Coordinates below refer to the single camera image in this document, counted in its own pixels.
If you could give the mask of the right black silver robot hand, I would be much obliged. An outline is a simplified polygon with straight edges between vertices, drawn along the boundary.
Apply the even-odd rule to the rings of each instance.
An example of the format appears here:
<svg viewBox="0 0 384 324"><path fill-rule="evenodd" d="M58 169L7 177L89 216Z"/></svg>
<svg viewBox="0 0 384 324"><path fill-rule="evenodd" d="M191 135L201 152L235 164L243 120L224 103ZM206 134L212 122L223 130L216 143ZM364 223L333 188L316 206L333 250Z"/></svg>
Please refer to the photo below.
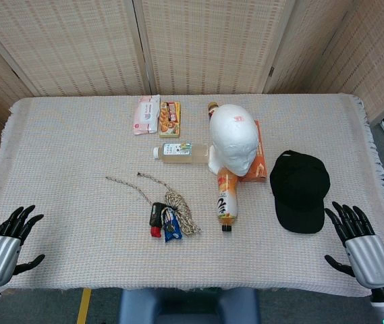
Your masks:
<svg viewBox="0 0 384 324"><path fill-rule="evenodd" d="M335 270L354 277L364 288L384 288L384 243L376 235L368 217L357 206L332 202L334 210L325 208L348 256L345 265L326 254L325 260Z"/></svg>

